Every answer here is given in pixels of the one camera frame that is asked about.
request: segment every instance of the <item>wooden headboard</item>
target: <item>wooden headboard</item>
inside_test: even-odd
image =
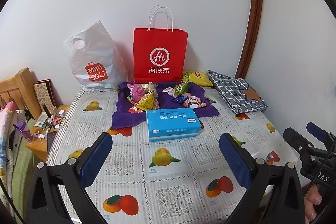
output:
[[[33,84],[29,68],[24,68],[13,77],[0,81],[0,107],[4,108],[4,102],[9,103],[9,98],[12,98],[19,109],[28,109],[37,120],[42,110],[37,101]]]

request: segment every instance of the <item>miniso plastic bag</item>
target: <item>miniso plastic bag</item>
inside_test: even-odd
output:
[[[63,42],[72,74],[85,91],[114,90],[132,78],[117,46],[98,21]]]

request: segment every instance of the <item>wooden nightstand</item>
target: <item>wooden nightstand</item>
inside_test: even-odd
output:
[[[58,107],[58,110],[60,111],[63,109],[65,113],[68,113],[70,105],[61,105]],[[33,129],[30,131],[31,134],[34,133],[40,133],[45,134],[46,130],[42,130],[40,127],[33,127]],[[34,142],[28,143],[26,142],[25,146],[29,148],[35,155],[38,157],[41,161],[46,162],[48,158],[48,151],[47,151],[47,138],[39,139],[35,138]]]

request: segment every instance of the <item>fruit print tablecloth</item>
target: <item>fruit print tablecloth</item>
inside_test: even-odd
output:
[[[220,115],[200,118],[198,137],[148,142],[146,122],[114,130],[118,93],[81,91],[62,123],[48,165],[78,155],[106,131],[113,148],[86,191],[108,223],[221,223],[245,193],[222,156],[218,140],[229,132],[254,158],[269,164],[297,162],[292,148],[261,112],[235,115],[215,89],[206,88]],[[78,219],[64,187],[65,205]]]

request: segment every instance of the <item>human hand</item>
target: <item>human hand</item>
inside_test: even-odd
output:
[[[316,217],[316,212],[314,209],[314,204],[319,205],[322,201],[322,196],[320,195],[317,185],[313,184],[306,196],[304,197],[304,209],[306,212],[306,224],[314,220]]]

